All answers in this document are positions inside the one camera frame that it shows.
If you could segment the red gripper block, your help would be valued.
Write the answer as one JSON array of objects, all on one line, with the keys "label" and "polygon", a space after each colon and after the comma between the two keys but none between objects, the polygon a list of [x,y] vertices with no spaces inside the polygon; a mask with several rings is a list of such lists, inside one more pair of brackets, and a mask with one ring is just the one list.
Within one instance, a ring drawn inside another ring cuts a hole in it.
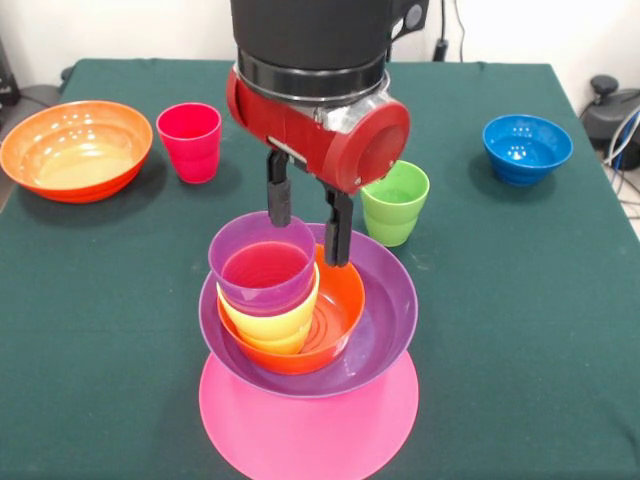
[{"label": "red gripper block", "polygon": [[353,103],[304,105],[252,90],[237,68],[229,73],[226,96],[231,116],[273,148],[267,157],[271,223],[283,228],[291,221],[288,154],[325,182],[331,212],[325,225],[324,253],[331,267],[349,262],[353,201],[348,194],[384,177],[407,143],[410,114],[391,97],[389,87],[390,76],[385,74],[376,89]]}]

